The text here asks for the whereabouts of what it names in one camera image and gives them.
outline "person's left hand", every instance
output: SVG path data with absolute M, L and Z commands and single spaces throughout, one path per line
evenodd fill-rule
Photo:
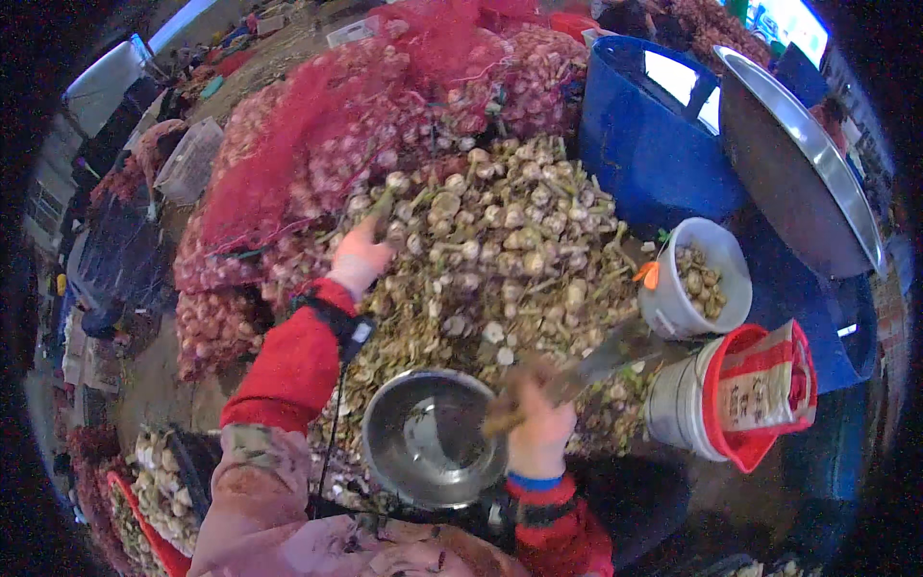
M 349 291 L 356 303 L 394 258 L 394 248 L 388 243 L 375 244 L 377 223 L 378 216 L 372 214 L 350 231 L 333 253 L 333 267 L 327 273 L 327 278 Z

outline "orange tag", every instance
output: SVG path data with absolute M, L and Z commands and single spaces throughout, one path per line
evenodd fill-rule
M 657 288 L 657 282 L 660 280 L 660 263 L 656 260 L 652 260 L 651 262 L 642 264 L 641 269 L 638 270 L 638 274 L 632 277 L 634 282 L 641 279 L 644 279 L 644 288 L 649 291 Z

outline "blue cuff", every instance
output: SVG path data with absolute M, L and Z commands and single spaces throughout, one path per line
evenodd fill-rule
M 507 479 L 514 484 L 524 488 L 527 491 L 547 491 L 561 484 L 564 475 L 550 479 L 530 479 L 521 475 L 516 475 L 512 471 L 507 473 Z

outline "red sleeve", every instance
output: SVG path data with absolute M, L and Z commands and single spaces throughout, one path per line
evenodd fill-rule
M 570 475 L 547 491 L 526 491 L 514 483 L 507 490 L 520 503 L 560 505 L 573 497 L 576 487 Z M 578 499 L 577 507 L 550 527 L 516 527 L 516 557 L 536 577 L 543 575 L 599 575 L 612 577 L 612 539 Z
M 314 283 L 315 296 L 355 314 L 353 299 L 334 281 Z M 330 327 L 310 307 L 299 308 L 266 333 L 266 341 L 240 389 L 222 411 L 221 425 L 259 423 L 307 432 L 327 404 L 340 375 L 340 351 Z

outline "large metal basin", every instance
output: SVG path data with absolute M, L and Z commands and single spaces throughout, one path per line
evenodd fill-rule
M 725 153 L 783 241 L 815 273 L 848 278 L 884 269 L 862 187 L 821 125 L 778 80 L 730 48 L 714 47 Z
M 494 393 L 448 369 L 402 373 L 375 393 L 362 422 L 373 475 L 422 509 L 458 509 L 506 471 L 506 440 L 484 440 L 480 426 Z

